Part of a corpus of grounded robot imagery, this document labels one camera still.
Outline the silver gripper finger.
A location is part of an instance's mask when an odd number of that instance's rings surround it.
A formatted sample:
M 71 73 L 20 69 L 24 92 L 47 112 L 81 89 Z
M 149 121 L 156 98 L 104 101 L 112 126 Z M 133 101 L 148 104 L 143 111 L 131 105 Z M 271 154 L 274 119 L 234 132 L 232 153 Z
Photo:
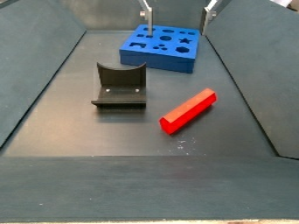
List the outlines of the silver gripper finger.
M 210 21 L 216 17 L 216 8 L 219 6 L 220 0 L 210 0 L 208 5 L 203 8 L 202 13 L 202 27 L 200 33 L 206 34 L 206 29 L 208 27 Z
M 140 3 L 140 6 L 143 8 L 143 10 L 140 11 L 140 16 L 147 21 L 148 35 L 152 36 L 153 35 L 153 9 L 148 5 L 145 0 L 137 0 L 137 2 Z

